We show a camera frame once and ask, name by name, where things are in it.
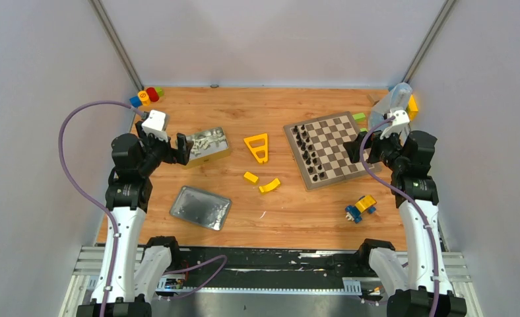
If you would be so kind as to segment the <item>gold tin with white pieces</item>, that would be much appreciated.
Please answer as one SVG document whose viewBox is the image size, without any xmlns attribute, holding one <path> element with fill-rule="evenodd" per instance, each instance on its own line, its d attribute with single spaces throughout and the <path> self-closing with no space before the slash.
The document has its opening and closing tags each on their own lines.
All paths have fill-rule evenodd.
<svg viewBox="0 0 520 317">
<path fill-rule="evenodd" d="M 232 149 L 221 127 L 214 127 L 187 136 L 193 142 L 189 162 L 184 168 L 193 168 L 214 160 L 227 157 Z"/>
</svg>

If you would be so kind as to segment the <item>wooden chess board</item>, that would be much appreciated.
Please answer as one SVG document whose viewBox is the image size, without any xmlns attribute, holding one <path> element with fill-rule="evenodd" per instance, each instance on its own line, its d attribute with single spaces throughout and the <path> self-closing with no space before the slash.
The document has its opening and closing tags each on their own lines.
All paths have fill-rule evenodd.
<svg viewBox="0 0 520 317">
<path fill-rule="evenodd" d="M 289 140 L 291 136 L 288 128 L 291 125 L 297 123 L 319 123 L 319 126 L 317 126 L 316 129 L 317 132 L 320 133 L 319 138 L 321 140 L 321 145 L 325 150 L 325 155 L 322 156 L 322 162 L 327 171 L 328 179 L 322 180 L 318 185 L 314 186 L 310 190 L 306 188 L 307 191 L 318 190 L 344 181 L 353 180 L 367 174 L 361 162 L 350 162 L 346 150 L 342 145 L 344 142 L 354 141 L 358 133 L 361 132 L 361 129 L 354 121 L 352 115 L 353 114 L 350 112 L 339 112 L 328 116 L 304 120 L 302 122 L 291 123 L 283 127 L 285 136 L 290 144 Z"/>
</svg>

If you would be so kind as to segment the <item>yellow triangle frame block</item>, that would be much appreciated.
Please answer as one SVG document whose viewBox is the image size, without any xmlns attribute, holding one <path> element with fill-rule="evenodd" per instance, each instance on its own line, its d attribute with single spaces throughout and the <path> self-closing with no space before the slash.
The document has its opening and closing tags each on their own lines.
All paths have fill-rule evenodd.
<svg viewBox="0 0 520 317">
<path fill-rule="evenodd" d="M 253 135 L 243 139 L 245 145 L 259 164 L 269 160 L 269 137 L 267 133 Z"/>
</svg>

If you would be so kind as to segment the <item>small yellow rectangular block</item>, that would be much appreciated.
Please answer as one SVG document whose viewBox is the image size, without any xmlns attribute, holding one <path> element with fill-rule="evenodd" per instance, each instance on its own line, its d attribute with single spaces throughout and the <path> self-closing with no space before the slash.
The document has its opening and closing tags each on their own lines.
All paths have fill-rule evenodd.
<svg viewBox="0 0 520 317">
<path fill-rule="evenodd" d="M 259 177 L 251 172 L 245 172 L 243 175 L 244 179 L 248 182 L 251 182 L 252 184 L 257 184 L 259 181 Z"/>
</svg>

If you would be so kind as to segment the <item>yellow arch block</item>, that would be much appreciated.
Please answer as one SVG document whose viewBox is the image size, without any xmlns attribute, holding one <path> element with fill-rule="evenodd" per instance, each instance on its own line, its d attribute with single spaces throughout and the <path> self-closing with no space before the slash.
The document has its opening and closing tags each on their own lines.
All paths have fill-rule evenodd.
<svg viewBox="0 0 520 317">
<path fill-rule="evenodd" d="M 267 194 L 269 192 L 276 190 L 280 185 L 281 185 L 280 180 L 278 178 L 275 178 L 268 184 L 259 186 L 259 191 L 261 194 Z"/>
</svg>

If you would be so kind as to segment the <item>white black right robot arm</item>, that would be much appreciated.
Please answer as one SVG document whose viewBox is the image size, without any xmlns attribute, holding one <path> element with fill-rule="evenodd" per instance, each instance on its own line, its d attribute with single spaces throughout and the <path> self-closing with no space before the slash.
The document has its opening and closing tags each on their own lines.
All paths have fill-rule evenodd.
<svg viewBox="0 0 520 317">
<path fill-rule="evenodd" d="M 351 162 L 365 167 L 381 162 L 392 171 L 384 183 L 395 196 L 407 243 L 403 265 L 388 241 L 366 239 L 357 266 L 364 275 L 380 278 L 388 295 L 388 316 L 466 316 L 465 299 L 457 297 L 447 276 L 439 241 L 438 190 L 428 172 L 436 137 L 412 131 L 401 142 L 397 133 L 361 132 L 344 143 Z"/>
</svg>

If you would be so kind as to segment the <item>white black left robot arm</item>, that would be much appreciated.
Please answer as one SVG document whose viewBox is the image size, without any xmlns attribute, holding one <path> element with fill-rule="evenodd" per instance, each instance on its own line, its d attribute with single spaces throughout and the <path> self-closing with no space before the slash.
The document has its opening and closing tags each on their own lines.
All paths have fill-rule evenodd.
<svg viewBox="0 0 520 317">
<path fill-rule="evenodd" d="M 153 135 L 125 133 L 112 141 L 114 167 L 105 194 L 108 233 L 99 279 L 77 316 L 151 316 L 150 302 L 163 271 L 182 265 L 173 236 L 151 238 L 136 266 L 139 236 L 152 193 L 150 175 L 161 163 L 186 165 L 192 141 L 179 133 L 177 147 Z"/>
</svg>

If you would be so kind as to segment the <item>black chess pieces row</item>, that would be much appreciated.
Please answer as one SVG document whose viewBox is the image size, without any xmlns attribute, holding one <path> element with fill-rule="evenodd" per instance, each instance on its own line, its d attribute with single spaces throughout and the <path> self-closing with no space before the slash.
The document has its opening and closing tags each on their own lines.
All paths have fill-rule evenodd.
<svg viewBox="0 0 520 317">
<path fill-rule="evenodd" d="M 312 189 L 322 180 L 328 179 L 322 162 L 325 150 L 321 145 L 318 122 L 294 124 L 288 128 L 290 146 L 307 189 Z"/>
</svg>

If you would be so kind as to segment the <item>green rectangular block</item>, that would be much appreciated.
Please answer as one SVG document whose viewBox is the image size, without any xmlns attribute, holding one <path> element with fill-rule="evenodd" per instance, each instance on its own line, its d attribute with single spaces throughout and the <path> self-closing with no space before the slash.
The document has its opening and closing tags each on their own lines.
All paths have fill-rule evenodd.
<svg viewBox="0 0 520 317">
<path fill-rule="evenodd" d="M 352 117 L 353 117 L 354 121 L 357 123 L 362 123 L 367 120 L 365 113 L 362 113 L 362 112 L 353 114 Z"/>
</svg>

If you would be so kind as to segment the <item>red cylinder block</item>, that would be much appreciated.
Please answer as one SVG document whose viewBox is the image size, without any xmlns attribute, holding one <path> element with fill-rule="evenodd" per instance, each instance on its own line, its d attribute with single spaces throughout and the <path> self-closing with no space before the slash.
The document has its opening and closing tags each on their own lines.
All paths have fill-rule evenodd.
<svg viewBox="0 0 520 317">
<path fill-rule="evenodd" d="M 146 93 L 151 102 L 157 102 L 160 98 L 157 90 L 154 87 L 148 87 L 146 89 Z"/>
</svg>

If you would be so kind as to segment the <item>yellow cylinder block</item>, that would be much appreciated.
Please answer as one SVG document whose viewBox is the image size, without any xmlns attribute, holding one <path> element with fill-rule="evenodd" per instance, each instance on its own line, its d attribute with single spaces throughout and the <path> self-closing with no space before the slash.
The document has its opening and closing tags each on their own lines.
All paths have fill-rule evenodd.
<svg viewBox="0 0 520 317">
<path fill-rule="evenodd" d="M 148 106 L 151 104 L 150 96 L 148 95 L 147 91 L 141 90 L 138 93 L 138 98 L 142 106 Z"/>
</svg>

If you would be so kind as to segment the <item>yellow blue toy car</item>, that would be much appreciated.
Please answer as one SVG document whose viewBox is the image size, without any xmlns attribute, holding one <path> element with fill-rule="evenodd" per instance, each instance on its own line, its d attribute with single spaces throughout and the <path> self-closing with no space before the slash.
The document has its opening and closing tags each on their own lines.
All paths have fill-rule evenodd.
<svg viewBox="0 0 520 317">
<path fill-rule="evenodd" d="M 364 195 L 354 205 L 345 208 L 345 217 L 348 221 L 359 223 L 362 221 L 363 213 L 372 214 L 376 211 L 376 204 L 377 201 L 371 195 Z"/>
</svg>

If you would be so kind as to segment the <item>blue cube block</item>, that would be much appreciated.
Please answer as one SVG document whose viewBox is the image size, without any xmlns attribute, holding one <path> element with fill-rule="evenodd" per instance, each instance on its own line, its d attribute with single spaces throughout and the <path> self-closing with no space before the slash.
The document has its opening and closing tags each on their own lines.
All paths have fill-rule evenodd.
<svg viewBox="0 0 520 317">
<path fill-rule="evenodd" d="M 131 97 L 129 101 L 134 108 L 142 106 L 142 101 L 138 96 Z"/>
</svg>

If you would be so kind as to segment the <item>clear blue plastic container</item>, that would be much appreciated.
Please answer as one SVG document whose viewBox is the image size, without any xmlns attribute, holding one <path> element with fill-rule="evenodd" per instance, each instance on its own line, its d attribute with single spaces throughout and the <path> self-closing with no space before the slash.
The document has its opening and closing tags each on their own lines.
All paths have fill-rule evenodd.
<svg viewBox="0 0 520 317">
<path fill-rule="evenodd" d="M 393 87 L 380 101 L 372 108 L 368 118 L 368 129 L 374 128 L 377 124 L 385 120 L 384 116 L 391 110 L 408 108 L 409 100 L 412 96 L 412 87 L 407 83 L 399 83 Z"/>
</svg>

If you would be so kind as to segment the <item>silver tin lid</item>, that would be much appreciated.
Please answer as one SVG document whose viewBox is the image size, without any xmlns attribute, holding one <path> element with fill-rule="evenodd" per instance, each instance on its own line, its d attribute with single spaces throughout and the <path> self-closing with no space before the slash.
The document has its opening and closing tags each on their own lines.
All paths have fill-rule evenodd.
<svg viewBox="0 0 520 317">
<path fill-rule="evenodd" d="M 183 186 L 170 208 L 170 215 L 203 228 L 220 231 L 232 201 L 212 192 Z"/>
</svg>

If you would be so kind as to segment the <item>yellow block at right wall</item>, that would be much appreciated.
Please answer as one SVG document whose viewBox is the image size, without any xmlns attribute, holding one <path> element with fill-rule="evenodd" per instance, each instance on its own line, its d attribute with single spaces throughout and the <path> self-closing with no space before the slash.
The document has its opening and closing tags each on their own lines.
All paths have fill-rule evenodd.
<svg viewBox="0 0 520 317">
<path fill-rule="evenodd" d="M 419 113 L 419 108 L 413 95 L 410 96 L 406 112 L 409 116 L 410 121 L 414 121 L 414 119 L 417 117 Z"/>
</svg>

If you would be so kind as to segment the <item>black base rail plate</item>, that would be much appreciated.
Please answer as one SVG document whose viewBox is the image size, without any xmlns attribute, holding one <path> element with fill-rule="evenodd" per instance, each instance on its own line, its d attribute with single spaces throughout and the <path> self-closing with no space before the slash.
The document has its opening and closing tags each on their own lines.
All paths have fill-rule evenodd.
<svg viewBox="0 0 520 317">
<path fill-rule="evenodd" d="M 167 270 L 182 274 L 185 287 L 328 290 L 351 277 L 364 292 L 384 290 L 368 255 L 356 250 L 180 246 Z"/>
</svg>

